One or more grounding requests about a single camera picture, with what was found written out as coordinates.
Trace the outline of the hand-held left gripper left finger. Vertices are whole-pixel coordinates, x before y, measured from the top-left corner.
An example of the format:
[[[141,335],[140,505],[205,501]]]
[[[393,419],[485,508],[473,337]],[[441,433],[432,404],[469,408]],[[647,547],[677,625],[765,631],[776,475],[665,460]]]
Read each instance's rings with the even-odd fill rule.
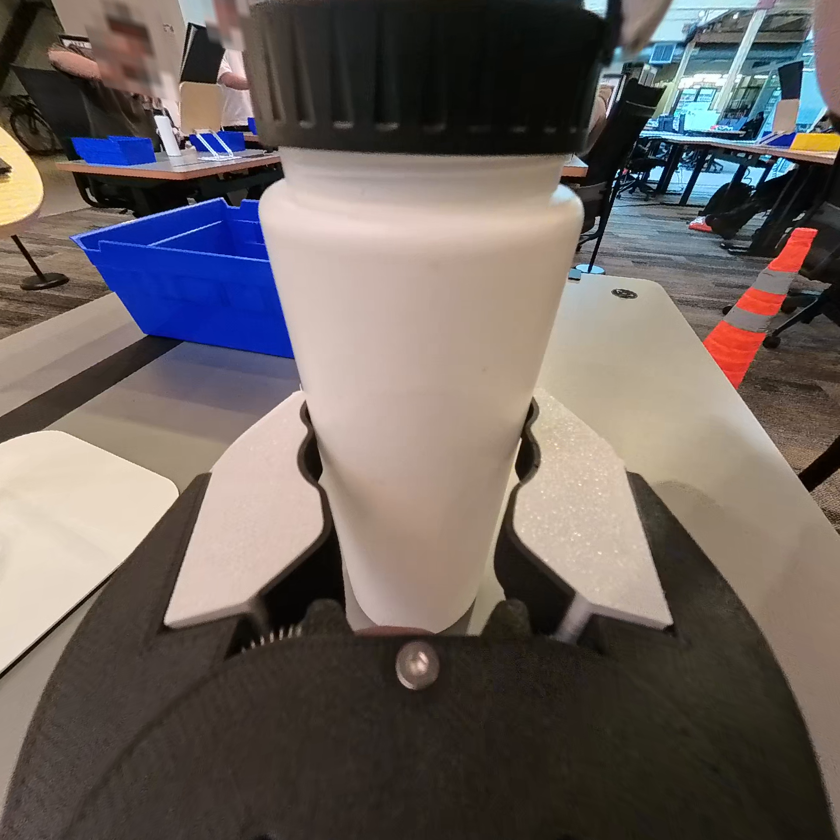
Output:
[[[185,629],[246,616],[274,621],[263,597],[313,548],[326,525],[303,455],[312,441],[306,396],[289,395],[245,430],[211,469],[164,624]]]

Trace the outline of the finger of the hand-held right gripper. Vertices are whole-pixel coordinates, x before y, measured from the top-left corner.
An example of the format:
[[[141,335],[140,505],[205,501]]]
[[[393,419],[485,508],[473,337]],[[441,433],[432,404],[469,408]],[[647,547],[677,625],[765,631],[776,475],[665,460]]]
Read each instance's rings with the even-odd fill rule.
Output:
[[[607,1],[606,19],[616,30],[616,47],[639,53],[667,15],[672,1]]]
[[[245,32],[255,1],[212,1],[211,39],[226,49],[245,50]]]

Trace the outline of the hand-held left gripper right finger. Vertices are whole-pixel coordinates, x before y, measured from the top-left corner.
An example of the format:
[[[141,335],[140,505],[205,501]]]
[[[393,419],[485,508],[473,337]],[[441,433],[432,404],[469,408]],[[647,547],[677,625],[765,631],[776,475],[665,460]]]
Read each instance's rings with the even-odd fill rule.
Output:
[[[532,631],[577,640],[594,617],[663,631],[673,618],[623,460],[548,392],[521,431],[497,537],[497,581]]]

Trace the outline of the black bottle lid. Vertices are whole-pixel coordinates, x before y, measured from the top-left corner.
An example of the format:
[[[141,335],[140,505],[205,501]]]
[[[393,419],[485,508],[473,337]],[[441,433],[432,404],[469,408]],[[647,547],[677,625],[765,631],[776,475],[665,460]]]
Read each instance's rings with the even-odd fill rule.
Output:
[[[622,26],[582,2],[271,1],[241,21],[259,137],[281,149],[575,154]]]

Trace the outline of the white bottle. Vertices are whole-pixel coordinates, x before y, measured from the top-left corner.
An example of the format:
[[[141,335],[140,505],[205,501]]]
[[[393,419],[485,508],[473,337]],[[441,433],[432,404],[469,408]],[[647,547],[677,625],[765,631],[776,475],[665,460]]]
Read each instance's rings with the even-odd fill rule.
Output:
[[[571,153],[279,153],[259,219],[353,595],[443,632],[478,594],[581,233]]]

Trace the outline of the small blue plastic bin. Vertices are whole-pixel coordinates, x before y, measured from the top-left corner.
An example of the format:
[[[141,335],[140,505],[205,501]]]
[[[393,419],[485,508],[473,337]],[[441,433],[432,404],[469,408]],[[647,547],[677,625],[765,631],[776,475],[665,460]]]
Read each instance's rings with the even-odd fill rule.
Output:
[[[151,139],[134,136],[108,136],[104,139],[73,137],[74,151],[87,164],[137,166],[157,162]]]
[[[202,131],[191,133],[189,142],[198,154],[213,158],[233,157],[247,151],[245,135],[237,131]]]

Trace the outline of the black office chair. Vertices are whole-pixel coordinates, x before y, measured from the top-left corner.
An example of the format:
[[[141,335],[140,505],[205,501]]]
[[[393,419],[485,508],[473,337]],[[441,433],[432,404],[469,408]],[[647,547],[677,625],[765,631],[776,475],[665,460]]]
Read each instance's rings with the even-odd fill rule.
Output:
[[[654,117],[664,94],[664,87],[645,86],[637,79],[628,79],[621,97],[605,121],[603,131],[584,158],[586,174],[565,176],[562,184],[577,196],[581,189],[589,189],[595,194],[606,193],[611,200],[612,212],[621,175],[641,132]]]

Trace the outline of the wooden top desk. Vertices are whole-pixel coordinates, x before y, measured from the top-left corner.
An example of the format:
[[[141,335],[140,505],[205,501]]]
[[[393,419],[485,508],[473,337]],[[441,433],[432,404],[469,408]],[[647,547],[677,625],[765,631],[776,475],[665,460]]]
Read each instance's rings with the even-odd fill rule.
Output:
[[[733,254],[745,256],[774,256],[781,247],[783,237],[792,229],[797,214],[793,213],[795,201],[813,186],[816,189],[814,201],[809,210],[817,209],[821,202],[829,197],[833,182],[838,178],[837,150],[805,150],[793,146],[780,146],[762,141],[727,140],[720,137],[697,137],[676,133],[651,133],[642,135],[643,140],[652,140],[668,144],[663,172],[656,183],[654,194],[663,196],[677,172],[679,163],[687,151],[697,153],[695,163],[690,169],[689,180],[680,196],[678,204],[688,204],[700,174],[706,163],[713,158],[734,163],[738,168],[734,182],[739,182],[750,168],[760,164],[772,167],[776,161],[788,161],[797,164],[795,179],[785,187],[780,197],[774,202],[769,215],[750,245],[730,246]]]
[[[82,160],[56,165],[72,176],[82,200],[97,209],[118,209],[146,217],[189,203],[256,194],[283,177],[278,152],[246,150],[232,157],[212,157],[189,150],[180,158],[158,154],[154,163],[90,164]]]

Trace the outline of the black backpack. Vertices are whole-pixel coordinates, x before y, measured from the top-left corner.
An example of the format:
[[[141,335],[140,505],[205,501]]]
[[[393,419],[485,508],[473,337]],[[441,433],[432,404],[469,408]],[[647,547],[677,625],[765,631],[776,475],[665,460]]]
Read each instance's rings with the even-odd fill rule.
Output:
[[[721,185],[700,211],[697,217],[699,224],[702,227],[709,227],[711,225],[707,221],[709,216],[721,215],[740,207],[749,201],[752,194],[753,188],[748,183],[730,181]]]

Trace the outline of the black slanted stand leg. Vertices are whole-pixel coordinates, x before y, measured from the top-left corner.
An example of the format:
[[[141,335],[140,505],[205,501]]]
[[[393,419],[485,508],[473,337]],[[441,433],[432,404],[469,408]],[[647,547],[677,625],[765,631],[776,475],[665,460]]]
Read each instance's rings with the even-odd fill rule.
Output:
[[[805,467],[798,477],[803,487],[812,492],[822,483],[828,480],[839,470],[840,437],[834,441],[819,455],[810,465]]]

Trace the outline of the black round base pole stand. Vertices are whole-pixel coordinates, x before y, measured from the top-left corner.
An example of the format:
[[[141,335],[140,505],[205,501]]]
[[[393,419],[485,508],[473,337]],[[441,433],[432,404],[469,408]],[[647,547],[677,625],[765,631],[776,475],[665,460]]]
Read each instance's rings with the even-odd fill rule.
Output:
[[[585,245],[592,245],[592,251],[587,260],[573,266],[570,271],[570,277],[574,278],[581,277],[582,275],[600,275],[604,273],[604,269],[599,267],[595,263],[595,260],[601,247],[611,212],[611,200],[605,192],[595,194],[594,191],[589,189],[581,189],[578,192],[578,197],[581,199],[584,215],[581,234],[575,253],[578,255]]]

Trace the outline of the wooden display board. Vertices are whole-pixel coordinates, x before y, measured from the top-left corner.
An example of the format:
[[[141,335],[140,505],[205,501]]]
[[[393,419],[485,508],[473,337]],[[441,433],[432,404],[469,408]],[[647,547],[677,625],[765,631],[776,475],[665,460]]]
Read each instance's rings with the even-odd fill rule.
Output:
[[[22,234],[39,219],[45,189],[28,153],[5,128],[1,128],[1,239]]]

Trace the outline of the orange traffic cone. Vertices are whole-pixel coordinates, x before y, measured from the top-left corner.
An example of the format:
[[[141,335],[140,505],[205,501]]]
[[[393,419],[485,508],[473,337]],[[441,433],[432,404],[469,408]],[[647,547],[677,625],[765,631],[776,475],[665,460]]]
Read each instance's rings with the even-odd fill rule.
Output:
[[[814,228],[795,228],[782,251],[704,339],[704,347],[735,389],[768,336],[816,236]]]

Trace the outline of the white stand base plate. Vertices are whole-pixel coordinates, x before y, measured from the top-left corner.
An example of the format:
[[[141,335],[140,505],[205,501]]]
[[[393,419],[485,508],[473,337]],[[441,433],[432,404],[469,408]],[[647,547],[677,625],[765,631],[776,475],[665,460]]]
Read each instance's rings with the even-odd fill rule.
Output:
[[[57,430],[1,444],[3,673],[117,570],[178,492]]]

